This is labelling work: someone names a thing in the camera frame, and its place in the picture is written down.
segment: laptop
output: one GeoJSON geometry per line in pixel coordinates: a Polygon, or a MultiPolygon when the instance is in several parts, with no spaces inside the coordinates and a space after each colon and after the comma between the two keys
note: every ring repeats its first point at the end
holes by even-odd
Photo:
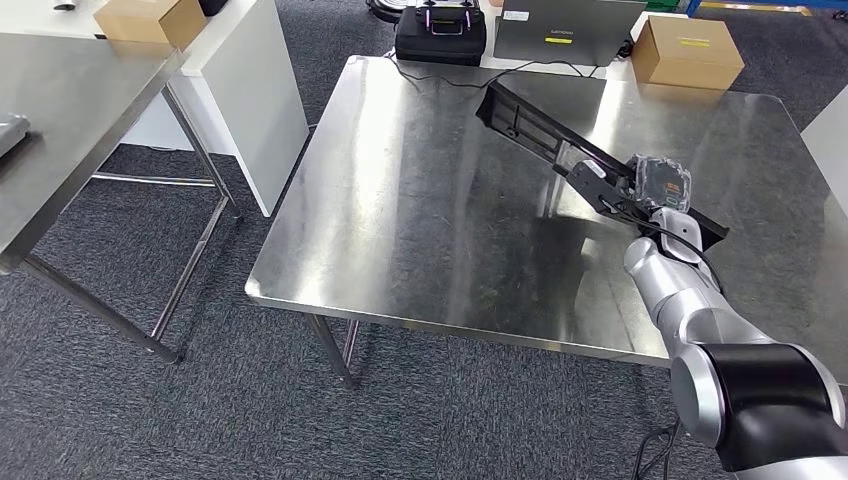
{"type": "Polygon", "coordinates": [[[628,0],[504,0],[494,56],[605,67],[645,5],[628,0]]]}

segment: reflective table surface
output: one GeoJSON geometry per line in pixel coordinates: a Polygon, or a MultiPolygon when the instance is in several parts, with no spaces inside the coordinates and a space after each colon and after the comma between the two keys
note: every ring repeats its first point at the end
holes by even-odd
{"type": "Polygon", "coordinates": [[[0,34],[0,112],[32,124],[0,157],[0,274],[53,225],[180,63],[169,45],[0,34]]]}
{"type": "MultiPolygon", "coordinates": [[[[492,70],[401,62],[480,84],[492,70]]],[[[538,73],[500,80],[626,161],[663,155],[737,311],[848,379],[848,219],[775,97],[538,73]]],[[[665,365],[601,217],[474,113],[482,90],[351,57],[245,287],[260,305],[665,365]]],[[[570,152],[565,162],[579,160],[570,152]]]]}

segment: brown cardboard box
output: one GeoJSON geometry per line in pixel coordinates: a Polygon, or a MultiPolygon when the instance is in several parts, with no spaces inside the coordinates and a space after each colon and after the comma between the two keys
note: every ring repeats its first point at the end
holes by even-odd
{"type": "Polygon", "coordinates": [[[648,17],[631,57],[636,80],[726,90],[745,67],[724,22],[648,17]]]}
{"type": "Polygon", "coordinates": [[[180,50],[206,26],[198,0],[110,0],[94,19],[110,40],[170,43],[180,50]]]}

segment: cable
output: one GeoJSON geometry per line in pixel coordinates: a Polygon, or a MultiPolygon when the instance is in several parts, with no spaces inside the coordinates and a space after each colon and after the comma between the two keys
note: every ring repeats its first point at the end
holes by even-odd
{"type": "MultiPolygon", "coordinates": [[[[569,62],[566,62],[565,60],[554,60],[554,61],[550,61],[550,62],[532,61],[532,62],[527,62],[523,65],[519,65],[515,68],[510,68],[510,69],[504,70],[504,71],[498,73],[497,75],[495,75],[494,77],[490,78],[489,80],[485,81],[483,84],[480,84],[480,85],[475,84],[475,83],[456,83],[456,82],[452,82],[452,81],[448,80],[447,78],[445,78],[441,75],[425,75],[423,77],[416,77],[415,75],[412,75],[411,73],[406,73],[406,72],[404,72],[403,70],[400,69],[400,65],[397,63],[397,60],[395,59],[394,54],[390,55],[388,58],[391,59],[392,63],[395,64],[395,68],[397,69],[398,73],[402,77],[406,78],[407,80],[422,81],[422,80],[429,80],[431,78],[436,78],[438,80],[441,80],[441,81],[447,83],[448,85],[452,85],[454,87],[460,87],[460,88],[483,89],[483,88],[488,87],[492,82],[494,82],[495,80],[499,79],[500,77],[506,75],[507,73],[517,72],[518,70],[521,70],[522,68],[528,67],[528,66],[533,65],[533,64],[537,64],[537,65],[552,65],[552,64],[568,65],[575,72],[577,72],[577,75],[579,75],[580,77],[584,77],[584,78],[586,77],[585,75],[583,75],[580,72],[580,70],[577,69],[577,67],[575,67],[573,64],[571,64],[569,62]]],[[[598,67],[595,67],[595,69],[592,70],[592,73],[594,74],[595,70],[597,70],[597,69],[598,69],[598,67]]]]}
{"type": "Polygon", "coordinates": [[[642,443],[639,444],[639,450],[636,451],[636,462],[633,465],[633,473],[630,476],[631,480],[644,480],[645,476],[650,473],[650,471],[656,467],[660,461],[663,464],[663,480],[668,480],[668,467],[671,462],[671,451],[674,448],[674,442],[677,439],[677,435],[680,433],[682,425],[680,423],[680,417],[674,422],[674,425],[666,428],[658,428],[642,438],[642,443]],[[665,446],[654,455],[651,460],[642,466],[642,457],[645,456],[645,448],[648,446],[651,440],[657,439],[662,441],[663,438],[665,440],[665,446]]]}
{"type": "Polygon", "coordinates": [[[670,230],[666,230],[665,228],[662,228],[659,225],[649,223],[649,222],[646,222],[644,220],[640,220],[640,219],[634,217],[633,215],[630,215],[629,213],[625,212],[621,208],[614,207],[613,205],[610,205],[610,203],[607,202],[603,197],[601,197],[601,201],[607,206],[607,208],[610,209],[610,211],[615,210],[618,213],[620,213],[621,216],[623,216],[624,218],[630,220],[631,222],[633,222],[637,225],[641,225],[645,228],[650,228],[651,230],[659,232],[663,235],[667,235],[667,236],[677,240],[681,244],[683,244],[686,248],[688,248],[689,250],[694,252],[695,255],[698,255],[698,258],[703,260],[704,263],[707,264],[707,268],[710,269],[710,274],[712,274],[713,278],[715,279],[716,286],[718,287],[719,293],[724,295],[724,284],[721,282],[721,279],[718,276],[718,270],[716,270],[715,266],[713,265],[713,262],[711,262],[710,259],[707,258],[707,256],[704,254],[704,252],[701,251],[701,249],[699,249],[695,245],[692,245],[688,240],[686,240],[685,238],[681,237],[680,235],[678,235],[678,234],[676,234],[676,233],[674,233],[670,230]]]}

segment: metal bar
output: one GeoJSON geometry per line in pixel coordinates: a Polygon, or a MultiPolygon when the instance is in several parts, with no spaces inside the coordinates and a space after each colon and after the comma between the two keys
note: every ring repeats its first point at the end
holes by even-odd
{"type": "Polygon", "coordinates": [[[218,200],[218,204],[215,205],[215,210],[212,212],[212,218],[209,219],[209,222],[206,224],[206,228],[203,229],[203,234],[200,236],[200,240],[197,241],[197,245],[195,245],[194,251],[191,252],[191,257],[188,259],[188,263],[183,269],[180,279],[177,281],[177,286],[174,287],[174,291],[171,292],[171,298],[168,299],[165,309],[162,310],[162,314],[159,315],[159,320],[156,321],[156,326],[153,327],[153,333],[151,333],[150,336],[153,337],[154,340],[161,340],[162,335],[165,333],[165,329],[168,328],[168,322],[171,321],[171,316],[174,314],[174,310],[176,310],[177,304],[179,303],[180,298],[182,298],[183,293],[188,286],[189,280],[191,280],[191,276],[194,274],[195,269],[197,269],[200,257],[203,255],[203,251],[206,249],[209,239],[212,238],[212,232],[215,231],[215,225],[217,225],[218,220],[220,220],[221,214],[227,207],[228,201],[227,197],[221,197],[221,199],[218,200]]]}
{"type": "Polygon", "coordinates": [[[177,185],[181,187],[215,187],[215,182],[208,178],[172,178],[146,177],[141,175],[124,175],[123,173],[97,172],[91,176],[98,180],[114,180],[118,182],[147,183],[154,185],[177,185]]]}
{"type": "Polygon", "coordinates": [[[203,164],[206,172],[212,178],[212,181],[215,182],[215,186],[218,187],[218,191],[221,192],[221,196],[226,197],[230,201],[230,208],[233,211],[233,216],[235,218],[241,217],[241,212],[239,211],[238,205],[236,205],[235,199],[233,199],[233,195],[227,188],[227,184],[224,183],[224,179],[221,178],[221,174],[218,173],[218,169],[215,168],[215,164],[212,163],[212,158],[209,157],[209,152],[206,151],[206,148],[197,136],[197,130],[191,124],[191,120],[189,120],[188,116],[185,114],[185,109],[182,105],[180,105],[179,100],[177,100],[173,90],[171,90],[171,85],[165,85],[165,88],[162,89],[162,96],[165,97],[165,102],[177,118],[177,123],[180,124],[180,128],[183,129],[183,133],[185,133],[186,138],[188,138],[189,143],[192,148],[194,148],[194,152],[200,159],[200,163],[203,164]]]}
{"type": "Polygon", "coordinates": [[[350,359],[353,358],[353,345],[356,343],[357,332],[359,332],[359,320],[348,320],[347,337],[344,350],[342,350],[342,359],[346,367],[350,367],[350,359]]]}
{"type": "Polygon", "coordinates": [[[345,365],[342,354],[339,353],[339,347],[336,345],[336,339],[333,338],[333,333],[327,325],[327,319],[323,315],[315,315],[314,313],[307,314],[307,317],[309,318],[309,326],[318,335],[318,339],[321,340],[327,356],[330,357],[330,365],[333,367],[333,371],[341,377],[345,387],[353,388],[353,379],[350,376],[350,371],[347,369],[347,365],[345,365]]]}
{"type": "Polygon", "coordinates": [[[95,297],[80,285],[50,266],[44,260],[34,254],[29,254],[21,263],[24,270],[33,277],[50,285],[56,291],[62,293],[77,305],[85,308],[92,314],[102,318],[115,327],[125,337],[138,343],[142,347],[159,355],[167,363],[176,363],[179,356],[168,347],[147,336],[138,327],[130,323],[123,315],[116,312],[106,302],[95,297]]]}

